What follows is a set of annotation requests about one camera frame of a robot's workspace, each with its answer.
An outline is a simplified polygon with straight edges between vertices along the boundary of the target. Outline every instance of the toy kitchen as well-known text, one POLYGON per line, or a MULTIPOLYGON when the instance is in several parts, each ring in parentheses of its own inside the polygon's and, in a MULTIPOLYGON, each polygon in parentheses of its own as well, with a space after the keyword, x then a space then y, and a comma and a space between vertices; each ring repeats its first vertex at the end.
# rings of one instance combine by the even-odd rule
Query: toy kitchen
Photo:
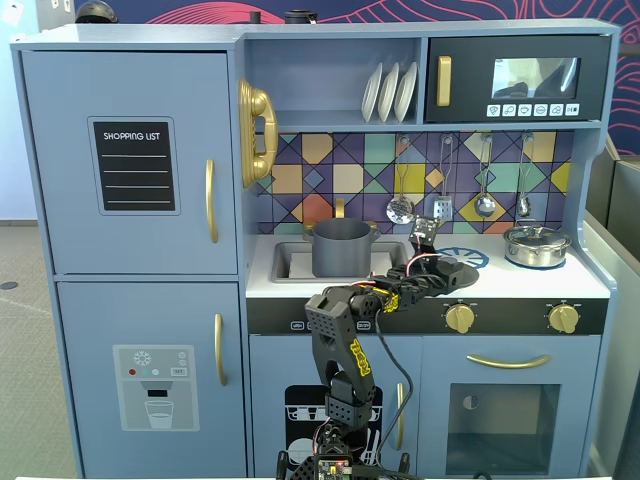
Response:
POLYGON ((78 474, 294 471, 330 414, 305 305, 393 273, 438 294, 380 316, 410 384, 355 323, 360 460, 586 476, 616 285, 582 224, 618 42, 582 19, 14 42, 78 474))

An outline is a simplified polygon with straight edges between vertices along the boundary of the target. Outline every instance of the stove knob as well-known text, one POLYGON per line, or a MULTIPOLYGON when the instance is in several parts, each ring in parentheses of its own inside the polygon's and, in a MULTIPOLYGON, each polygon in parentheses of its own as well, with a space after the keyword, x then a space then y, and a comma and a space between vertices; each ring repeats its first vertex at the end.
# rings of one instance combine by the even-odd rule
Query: stove knob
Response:
POLYGON ((449 307, 446 313, 447 325, 460 333, 467 333, 475 319, 471 307, 459 303, 449 307))
POLYGON ((549 312, 549 323, 559 332, 575 332, 579 318, 578 311, 571 305, 556 305, 549 312))

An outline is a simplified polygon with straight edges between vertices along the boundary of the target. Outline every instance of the circuit board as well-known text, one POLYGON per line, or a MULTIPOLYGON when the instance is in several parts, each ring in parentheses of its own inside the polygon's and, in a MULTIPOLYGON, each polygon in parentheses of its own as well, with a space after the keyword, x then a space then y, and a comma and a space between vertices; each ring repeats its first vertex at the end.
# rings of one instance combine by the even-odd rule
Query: circuit board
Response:
POLYGON ((321 458, 316 463, 316 480, 351 480, 351 472, 348 459, 321 458))

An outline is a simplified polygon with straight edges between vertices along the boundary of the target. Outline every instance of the microwave window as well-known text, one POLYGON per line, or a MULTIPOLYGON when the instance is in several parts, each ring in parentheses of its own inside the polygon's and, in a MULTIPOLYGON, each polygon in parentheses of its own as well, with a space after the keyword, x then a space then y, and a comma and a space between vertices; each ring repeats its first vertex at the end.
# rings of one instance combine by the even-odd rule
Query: microwave window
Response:
POLYGON ((578 58, 498 58, 492 98, 575 98, 578 58))

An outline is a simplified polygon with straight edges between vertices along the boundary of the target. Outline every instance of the gray pot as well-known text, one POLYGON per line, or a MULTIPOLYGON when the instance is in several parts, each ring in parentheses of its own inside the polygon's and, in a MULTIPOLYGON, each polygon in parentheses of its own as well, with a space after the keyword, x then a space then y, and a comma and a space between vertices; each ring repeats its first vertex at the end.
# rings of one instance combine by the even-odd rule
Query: gray pot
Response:
POLYGON ((565 259, 571 239, 547 227, 512 227, 504 232, 507 260, 530 268, 553 268, 565 259))
POLYGON ((358 277, 371 273, 371 244, 377 228, 355 218, 331 218, 316 223, 309 233, 315 277, 358 277))

